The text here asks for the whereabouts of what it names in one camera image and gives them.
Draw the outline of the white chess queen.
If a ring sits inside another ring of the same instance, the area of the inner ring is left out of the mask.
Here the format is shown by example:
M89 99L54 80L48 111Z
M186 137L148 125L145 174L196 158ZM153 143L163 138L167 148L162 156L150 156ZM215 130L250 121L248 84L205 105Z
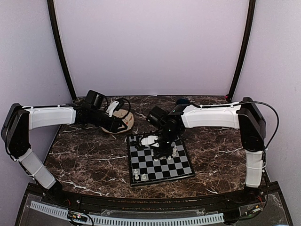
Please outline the white chess queen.
M177 147L174 146L174 147L173 147L173 152L172 152L172 157L175 157L175 156L176 156L176 153L177 153Z

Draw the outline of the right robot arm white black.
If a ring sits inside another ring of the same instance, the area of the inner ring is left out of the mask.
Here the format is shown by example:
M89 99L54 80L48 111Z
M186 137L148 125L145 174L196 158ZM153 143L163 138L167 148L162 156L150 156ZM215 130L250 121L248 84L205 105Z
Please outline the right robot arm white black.
M226 127L238 129L242 147L246 152L246 180L248 187L240 193L240 200L250 204L258 197L261 184L266 135L266 121L249 97L241 102L221 105L197 105L187 99L179 99L171 112L154 107L147 116L148 122L158 128L155 140L155 156L169 155L171 142L186 128Z

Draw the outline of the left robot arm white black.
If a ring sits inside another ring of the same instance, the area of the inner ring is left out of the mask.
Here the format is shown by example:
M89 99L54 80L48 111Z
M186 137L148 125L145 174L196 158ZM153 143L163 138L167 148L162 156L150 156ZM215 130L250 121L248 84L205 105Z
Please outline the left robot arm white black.
M33 144L42 146L32 136L47 130L57 131L62 125L92 124L113 133L127 130L125 119L130 110L120 108L118 101L107 110L84 105L22 106L11 105L4 121L1 137L10 158L18 162L27 174L48 191L48 198L56 205L66 202L61 183L51 174L36 154Z

